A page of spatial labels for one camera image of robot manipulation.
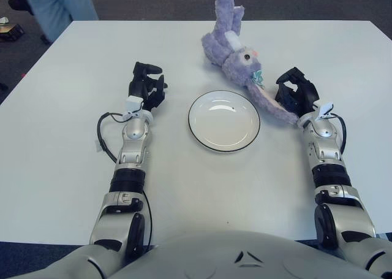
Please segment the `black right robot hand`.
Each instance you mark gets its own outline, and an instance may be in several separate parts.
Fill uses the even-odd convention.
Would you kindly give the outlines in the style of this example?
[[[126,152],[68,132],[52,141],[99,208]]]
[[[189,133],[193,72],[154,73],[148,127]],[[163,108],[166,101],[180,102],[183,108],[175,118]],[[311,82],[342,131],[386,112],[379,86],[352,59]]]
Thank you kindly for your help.
[[[314,102],[319,100],[318,92],[297,67],[282,74],[276,83],[279,88],[275,100],[286,110],[298,117],[314,111]]]

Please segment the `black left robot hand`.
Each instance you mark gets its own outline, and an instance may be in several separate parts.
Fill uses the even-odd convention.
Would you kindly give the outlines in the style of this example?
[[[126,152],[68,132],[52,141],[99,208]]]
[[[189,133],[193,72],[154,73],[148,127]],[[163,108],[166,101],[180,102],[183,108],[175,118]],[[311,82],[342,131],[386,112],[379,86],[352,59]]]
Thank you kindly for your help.
[[[158,107],[165,99],[164,89],[168,85],[164,82],[164,75],[158,79],[149,77],[151,74],[161,74],[162,69],[152,64],[144,64],[136,62],[133,69],[133,79],[129,83],[129,96],[141,99],[141,103],[137,104],[134,112],[139,110],[151,111]]]

